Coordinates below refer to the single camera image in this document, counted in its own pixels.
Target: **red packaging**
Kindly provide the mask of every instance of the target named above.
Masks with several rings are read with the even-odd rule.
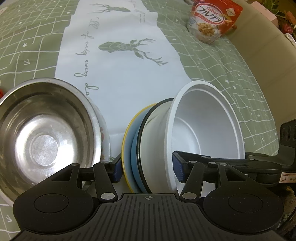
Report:
[[[200,41],[212,43],[234,25],[242,10],[231,0],[196,0],[188,30]]]

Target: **label sticker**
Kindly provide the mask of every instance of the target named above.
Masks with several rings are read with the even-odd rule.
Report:
[[[228,16],[235,16],[234,8],[226,8],[226,12]]]
[[[296,183],[296,173],[282,172],[279,183]]]

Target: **black gripper base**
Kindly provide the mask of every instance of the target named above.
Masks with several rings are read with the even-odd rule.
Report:
[[[81,227],[63,234],[22,231],[14,241],[284,241],[274,231],[256,235],[227,232],[210,223],[200,207],[174,194],[123,194],[101,204]]]

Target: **deer print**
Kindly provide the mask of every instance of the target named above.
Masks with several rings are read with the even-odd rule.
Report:
[[[130,10],[125,7],[111,7],[110,5],[104,5],[104,4],[100,4],[100,3],[93,3],[91,5],[100,6],[100,7],[105,8],[105,9],[100,10],[99,12],[93,12],[93,13],[102,13],[102,12],[111,12],[111,11],[130,12]]]
[[[128,44],[121,43],[121,42],[106,42],[104,44],[101,44],[99,46],[99,49],[102,50],[102,51],[107,51],[109,53],[112,53],[112,52],[115,52],[115,51],[133,51],[138,58],[149,59],[149,60],[154,61],[155,63],[157,63],[159,66],[167,64],[168,62],[163,62],[161,60],[161,57],[157,58],[157,59],[149,58],[144,51],[141,51],[141,50],[137,49],[137,47],[140,46],[140,45],[147,45],[147,44],[144,44],[143,42],[153,43],[154,41],[155,40],[153,40],[153,39],[145,38],[145,39],[142,39],[142,40],[139,40],[139,41],[132,40]]]

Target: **metal bowl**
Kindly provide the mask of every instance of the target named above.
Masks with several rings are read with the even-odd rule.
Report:
[[[10,205],[71,163],[91,167],[100,160],[95,110],[62,80],[28,80],[6,93],[0,100],[0,137],[0,195]]]

